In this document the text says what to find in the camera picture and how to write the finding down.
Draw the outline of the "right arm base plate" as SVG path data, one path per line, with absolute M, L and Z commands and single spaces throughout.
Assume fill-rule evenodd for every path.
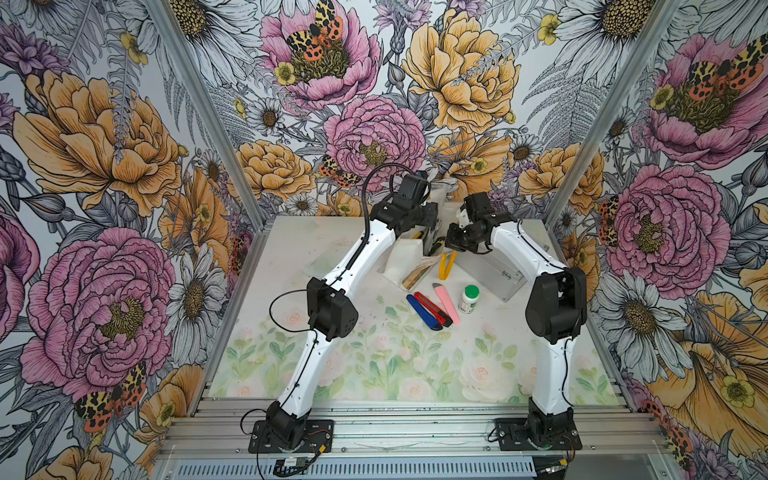
M 583 448 L 573 422 L 558 424 L 534 419 L 498 418 L 494 427 L 499 448 L 505 452 L 572 452 Z

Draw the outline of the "grey metal utility knife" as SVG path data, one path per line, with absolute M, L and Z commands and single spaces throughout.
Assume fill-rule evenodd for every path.
M 423 239 L 423 254 L 425 256 L 431 256 L 432 250 L 437 243 L 438 231 L 436 228 L 431 228 L 425 231 Z

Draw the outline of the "red utility knife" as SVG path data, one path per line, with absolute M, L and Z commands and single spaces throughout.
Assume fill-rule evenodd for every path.
M 420 292 L 415 293 L 416 300 L 437 320 L 441 327 L 450 327 L 453 319 L 438 305 Z

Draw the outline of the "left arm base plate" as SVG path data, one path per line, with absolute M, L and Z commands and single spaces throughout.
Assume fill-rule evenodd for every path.
M 335 422 L 330 419 L 309 419 L 291 427 L 275 426 L 266 420 L 257 421 L 250 434 L 248 452 L 251 454 L 315 454 L 322 447 L 332 450 Z

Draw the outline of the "blue utility knife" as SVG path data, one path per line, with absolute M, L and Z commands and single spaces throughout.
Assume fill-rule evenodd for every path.
M 430 330 L 440 331 L 442 329 L 442 325 L 439 321 L 416 299 L 414 295 L 407 295 L 406 300 Z

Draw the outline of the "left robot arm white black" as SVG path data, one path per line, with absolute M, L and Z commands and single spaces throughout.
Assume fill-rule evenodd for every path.
M 265 414 L 265 429 L 280 447 L 295 450 L 306 436 L 315 391 L 334 344 L 358 322 L 353 299 L 361 281 L 401 234 L 416 226 L 435 227 L 438 206 L 428 200 L 428 189 L 428 180 L 406 174 L 398 189 L 364 216 L 360 238 L 340 263 L 324 277 L 308 281 L 305 346 L 289 384 Z

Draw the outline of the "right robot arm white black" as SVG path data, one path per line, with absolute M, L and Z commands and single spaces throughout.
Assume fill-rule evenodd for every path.
M 480 255 L 499 253 L 531 286 L 525 320 L 538 338 L 537 377 L 522 418 L 494 421 L 493 440 L 503 451 L 555 451 L 582 448 L 567 393 L 576 339 L 587 320 L 586 274 L 545 251 L 509 212 L 496 212 L 485 192 L 471 194 L 447 231 L 446 246 Z

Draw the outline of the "pink utility knife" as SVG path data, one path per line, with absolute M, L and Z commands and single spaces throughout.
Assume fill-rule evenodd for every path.
M 461 322 L 461 319 L 454 306 L 454 303 L 450 297 L 450 294 L 447 288 L 440 283 L 433 283 L 432 287 L 443 306 L 443 310 L 447 313 L 447 315 L 450 317 L 450 319 L 455 325 L 459 325 Z

